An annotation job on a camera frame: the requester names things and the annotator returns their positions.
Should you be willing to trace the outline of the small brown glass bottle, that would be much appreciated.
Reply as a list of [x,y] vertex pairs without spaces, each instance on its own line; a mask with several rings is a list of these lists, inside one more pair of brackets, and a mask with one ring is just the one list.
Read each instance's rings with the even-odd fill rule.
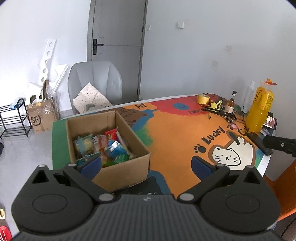
[[229,99],[229,101],[227,102],[227,104],[225,105],[225,112],[227,113],[233,113],[234,111],[234,107],[235,107],[235,97],[236,97],[237,92],[233,90],[231,98]]

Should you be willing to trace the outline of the orange red snack packet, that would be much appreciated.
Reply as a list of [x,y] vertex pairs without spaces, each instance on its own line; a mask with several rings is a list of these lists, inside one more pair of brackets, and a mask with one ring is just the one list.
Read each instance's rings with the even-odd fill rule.
[[112,130],[106,131],[104,134],[106,135],[108,141],[117,141],[116,132],[117,128],[114,128]]

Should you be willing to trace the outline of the white bread snack pack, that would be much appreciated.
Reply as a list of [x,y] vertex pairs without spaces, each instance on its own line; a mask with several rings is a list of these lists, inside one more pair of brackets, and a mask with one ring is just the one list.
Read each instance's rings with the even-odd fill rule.
[[127,147],[127,144],[125,143],[124,139],[121,137],[119,131],[115,132],[116,137],[118,139],[118,141],[120,142],[120,144],[123,146],[123,148],[125,149],[126,153],[129,155],[129,159],[133,159],[134,158],[134,154],[132,152],[130,152],[129,148]]

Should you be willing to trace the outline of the dotted beige cushion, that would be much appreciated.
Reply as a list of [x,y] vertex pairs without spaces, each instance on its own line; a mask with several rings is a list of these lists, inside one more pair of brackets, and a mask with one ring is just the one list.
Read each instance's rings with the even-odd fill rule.
[[79,113],[85,113],[89,105],[95,105],[99,108],[113,106],[113,104],[90,82],[85,85],[73,99],[73,105]]

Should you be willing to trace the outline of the orange biscuit packet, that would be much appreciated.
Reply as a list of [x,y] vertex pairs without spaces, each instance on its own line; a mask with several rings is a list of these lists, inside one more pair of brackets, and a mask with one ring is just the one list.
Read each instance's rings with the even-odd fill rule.
[[93,145],[96,152],[104,151],[108,147],[108,140],[106,135],[96,135],[93,137]]

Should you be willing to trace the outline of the white perforated foam board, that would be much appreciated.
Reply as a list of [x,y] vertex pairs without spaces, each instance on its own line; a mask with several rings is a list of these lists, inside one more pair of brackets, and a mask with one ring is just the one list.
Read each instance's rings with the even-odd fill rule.
[[54,56],[54,51],[56,47],[57,40],[56,39],[48,39],[45,45],[44,54],[41,57],[41,60],[38,63],[38,74],[35,80],[31,81],[31,84],[38,88],[36,93],[33,94],[35,96],[34,101],[40,102],[43,99],[46,99],[46,87],[49,86],[51,89],[50,97],[55,94],[57,91],[61,81],[65,77],[65,74],[69,68],[69,65],[62,64],[54,67],[54,71],[56,72],[56,77],[53,80],[50,80],[50,70],[52,59]]

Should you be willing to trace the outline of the open cardboard box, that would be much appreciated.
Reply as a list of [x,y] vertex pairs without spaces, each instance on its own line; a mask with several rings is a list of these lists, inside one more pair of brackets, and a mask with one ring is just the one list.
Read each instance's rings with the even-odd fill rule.
[[84,164],[92,182],[114,192],[147,179],[150,153],[117,111],[66,121],[70,160]]

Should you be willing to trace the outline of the green candy packet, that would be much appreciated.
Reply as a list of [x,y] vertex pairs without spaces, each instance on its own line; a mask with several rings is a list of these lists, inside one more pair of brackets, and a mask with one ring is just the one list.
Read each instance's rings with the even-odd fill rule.
[[115,158],[107,157],[107,160],[105,163],[102,163],[102,168],[113,166],[119,163],[126,162],[130,159],[130,156],[128,154],[120,154],[116,156]]

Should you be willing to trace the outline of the grey door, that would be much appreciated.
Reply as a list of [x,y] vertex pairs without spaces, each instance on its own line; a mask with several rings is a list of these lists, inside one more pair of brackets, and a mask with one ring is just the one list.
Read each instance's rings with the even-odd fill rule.
[[[122,79],[123,102],[138,98],[147,1],[91,1],[87,60],[110,61]],[[92,55],[92,42],[103,43]]]

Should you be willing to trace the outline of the clear nut snack pack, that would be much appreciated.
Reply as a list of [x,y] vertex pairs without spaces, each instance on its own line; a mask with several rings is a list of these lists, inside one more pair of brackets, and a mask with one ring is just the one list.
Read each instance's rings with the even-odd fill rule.
[[78,157],[94,154],[93,135],[79,136],[77,140],[73,142],[73,145]]

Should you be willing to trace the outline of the yellow tape roll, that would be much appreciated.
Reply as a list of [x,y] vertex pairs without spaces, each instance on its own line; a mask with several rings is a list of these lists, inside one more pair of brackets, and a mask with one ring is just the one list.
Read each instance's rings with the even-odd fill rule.
[[196,102],[200,105],[207,105],[210,101],[210,96],[208,94],[198,94]]

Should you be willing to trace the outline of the blue candy packet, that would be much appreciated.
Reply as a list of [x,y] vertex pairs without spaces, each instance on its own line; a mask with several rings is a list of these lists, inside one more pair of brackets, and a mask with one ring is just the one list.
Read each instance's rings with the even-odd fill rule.
[[123,146],[118,141],[109,141],[108,147],[105,149],[107,156],[115,158],[120,154],[127,154]]

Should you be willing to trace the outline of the clear plastic bottle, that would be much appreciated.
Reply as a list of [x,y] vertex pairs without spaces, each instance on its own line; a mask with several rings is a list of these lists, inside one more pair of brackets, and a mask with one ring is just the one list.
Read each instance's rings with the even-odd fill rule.
[[251,81],[250,85],[247,88],[247,91],[246,91],[246,94],[244,96],[243,103],[241,106],[241,111],[243,113],[248,113],[248,111],[252,105],[254,95],[255,95],[255,82]]

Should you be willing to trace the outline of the black shoe rack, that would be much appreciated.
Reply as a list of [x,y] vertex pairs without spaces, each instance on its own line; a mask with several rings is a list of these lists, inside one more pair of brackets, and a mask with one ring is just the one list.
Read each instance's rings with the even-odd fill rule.
[[28,137],[32,129],[23,98],[19,98],[13,107],[1,106],[1,140],[5,137]]

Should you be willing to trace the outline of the grey padded chair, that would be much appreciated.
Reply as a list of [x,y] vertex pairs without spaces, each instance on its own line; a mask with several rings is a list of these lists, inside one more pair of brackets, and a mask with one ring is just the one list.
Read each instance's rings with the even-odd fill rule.
[[122,80],[118,69],[110,61],[87,61],[76,63],[68,76],[68,93],[74,114],[73,99],[84,86],[91,83],[112,104],[122,103]]

